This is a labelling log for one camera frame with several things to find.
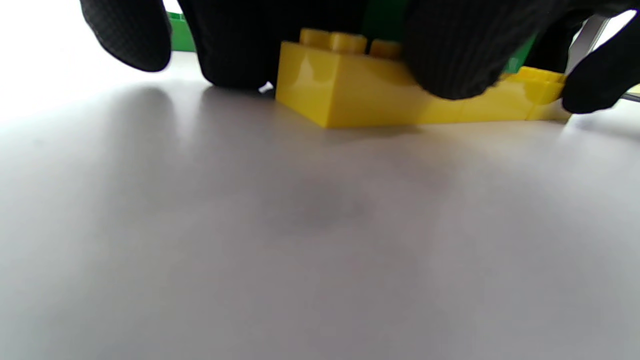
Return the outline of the person's right hand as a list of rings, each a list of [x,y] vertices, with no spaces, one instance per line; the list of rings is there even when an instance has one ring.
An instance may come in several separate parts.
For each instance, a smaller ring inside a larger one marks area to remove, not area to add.
[[[614,18],[628,10],[635,10],[635,15],[617,34],[586,55],[567,76],[562,106],[572,114],[610,109],[640,80],[639,2],[592,0],[586,7],[603,18]]]

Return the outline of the person's left hand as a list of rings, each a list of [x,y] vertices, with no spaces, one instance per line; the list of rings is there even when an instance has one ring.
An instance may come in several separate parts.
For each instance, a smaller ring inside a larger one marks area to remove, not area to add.
[[[211,84],[256,91],[276,82],[281,43],[301,29],[350,33],[366,0],[181,0],[199,67]],[[482,94],[523,43],[568,6],[566,0],[412,0],[403,22],[403,59],[426,92],[446,100]],[[82,0],[84,20],[115,59],[162,71],[172,49],[161,0]]]

